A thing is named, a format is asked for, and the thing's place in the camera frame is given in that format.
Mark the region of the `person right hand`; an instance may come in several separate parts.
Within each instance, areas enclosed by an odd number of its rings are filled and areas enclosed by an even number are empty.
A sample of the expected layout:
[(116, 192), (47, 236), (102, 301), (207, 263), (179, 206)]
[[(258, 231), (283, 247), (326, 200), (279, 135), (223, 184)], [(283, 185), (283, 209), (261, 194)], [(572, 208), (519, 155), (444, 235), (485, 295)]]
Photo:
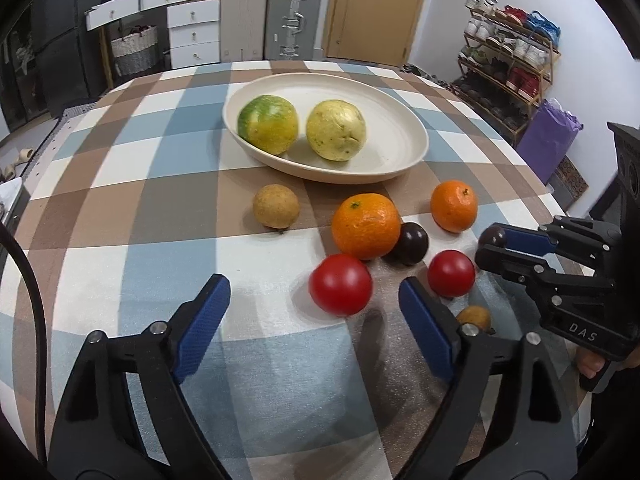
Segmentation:
[[(604, 367), (605, 358), (588, 349), (578, 347), (575, 354), (575, 363), (580, 374), (583, 374), (587, 378), (595, 378)], [(626, 370), (626, 368), (635, 368), (638, 367), (639, 364), (640, 347), (637, 347), (623, 362), (617, 365), (617, 369)]]

